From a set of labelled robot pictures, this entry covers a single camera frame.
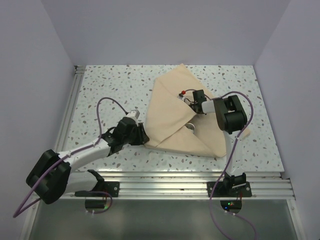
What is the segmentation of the beige cloth mat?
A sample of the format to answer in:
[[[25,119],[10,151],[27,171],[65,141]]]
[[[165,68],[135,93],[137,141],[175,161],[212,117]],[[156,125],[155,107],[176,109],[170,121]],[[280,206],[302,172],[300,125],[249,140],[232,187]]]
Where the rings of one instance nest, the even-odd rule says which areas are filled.
[[[216,115],[196,114],[185,101],[178,98],[186,90],[186,97],[193,99],[193,90],[204,90],[214,95],[187,69],[184,64],[156,78],[144,129],[149,137],[146,148],[160,151],[221,158],[226,155],[224,133],[219,129]],[[195,126],[195,134],[185,127]]]

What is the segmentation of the stainless steel tray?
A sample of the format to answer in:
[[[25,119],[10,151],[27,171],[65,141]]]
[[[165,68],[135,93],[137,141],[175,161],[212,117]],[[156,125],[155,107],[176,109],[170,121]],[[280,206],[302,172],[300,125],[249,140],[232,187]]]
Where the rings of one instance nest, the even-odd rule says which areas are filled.
[[[186,123],[185,124],[185,127],[188,129],[188,130],[190,130],[193,134],[195,134],[195,132],[196,132],[196,127],[192,124],[192,123]]]

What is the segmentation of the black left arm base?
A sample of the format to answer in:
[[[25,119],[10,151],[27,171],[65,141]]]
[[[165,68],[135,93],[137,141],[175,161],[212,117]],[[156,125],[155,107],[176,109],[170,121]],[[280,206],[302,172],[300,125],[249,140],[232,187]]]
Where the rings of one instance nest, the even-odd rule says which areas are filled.
[[[110,209],[113,198],[119,196],[120,182],[106,181],[98,172],[93,169],[87,171],[93,177],[93,186],[89,190],[78,190],[74,192],[75,197],[85,198],[85,209],[93,214],[102,214]]]

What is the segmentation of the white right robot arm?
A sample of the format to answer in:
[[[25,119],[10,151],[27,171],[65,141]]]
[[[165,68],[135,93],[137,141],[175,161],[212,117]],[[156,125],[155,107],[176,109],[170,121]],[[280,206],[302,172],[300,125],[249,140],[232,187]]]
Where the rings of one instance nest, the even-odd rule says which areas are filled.
[[[226,177],[238,177],[242,168],[241,136],[248,123],[246,112],[237,95],[210,99],[204,90],[191,89],[193,100],[189,103],[197,114],[215,114],[219,129],[223,132],[226,146]]]

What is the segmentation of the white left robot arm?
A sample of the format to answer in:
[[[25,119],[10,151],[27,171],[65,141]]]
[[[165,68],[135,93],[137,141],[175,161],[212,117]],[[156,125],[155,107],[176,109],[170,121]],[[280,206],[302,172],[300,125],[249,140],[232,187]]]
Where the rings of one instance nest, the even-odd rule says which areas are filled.
[[[52,204],[63,194],[77,197],[102,197],[107,193],[106,182],[95,170],[76,170],[96,160],[110,157],[124,145],[141,146],[149,141],[143,123],[123,117],[100,138],[82,147],[65,152],[45,151],[26,178],[26,184],[46,204]]]

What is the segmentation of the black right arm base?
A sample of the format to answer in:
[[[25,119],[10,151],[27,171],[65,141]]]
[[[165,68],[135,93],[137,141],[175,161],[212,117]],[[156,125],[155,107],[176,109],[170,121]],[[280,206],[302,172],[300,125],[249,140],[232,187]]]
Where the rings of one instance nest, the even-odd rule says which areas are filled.
[[[220,205],[223,210],[232,213],[239,213],[242,209],[242,198],[251,198],[253,196],[251,185],[247,181],[245,173],[238,176],[229,176],[225,174],[222,181],[209,181],[206,183],[207,194],[214,198],[226,198],[221,200]]]

